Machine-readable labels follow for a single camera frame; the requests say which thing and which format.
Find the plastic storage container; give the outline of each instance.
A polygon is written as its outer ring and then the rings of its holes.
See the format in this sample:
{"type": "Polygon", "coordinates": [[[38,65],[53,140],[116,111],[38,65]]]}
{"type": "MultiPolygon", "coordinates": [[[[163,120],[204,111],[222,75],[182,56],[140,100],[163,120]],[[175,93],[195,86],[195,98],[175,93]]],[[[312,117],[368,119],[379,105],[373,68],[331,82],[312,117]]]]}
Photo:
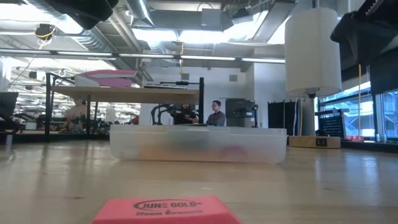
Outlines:
{"type": "Polygon", "coordinates": [[[278,163],[286,155],[286,129],[111,125],[118,159],[278,163]]]}

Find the wooden block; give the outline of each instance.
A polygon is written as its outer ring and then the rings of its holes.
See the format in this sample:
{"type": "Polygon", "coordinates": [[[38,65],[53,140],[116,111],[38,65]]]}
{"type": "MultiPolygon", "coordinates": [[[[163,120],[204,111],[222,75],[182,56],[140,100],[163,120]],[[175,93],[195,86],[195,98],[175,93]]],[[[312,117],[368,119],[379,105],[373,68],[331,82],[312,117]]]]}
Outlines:
{"type": "Polygon", "coordinates": [[[339,149],[341,148],[340,137],[326,136],[289,136],[289,146],[339,149]]]}

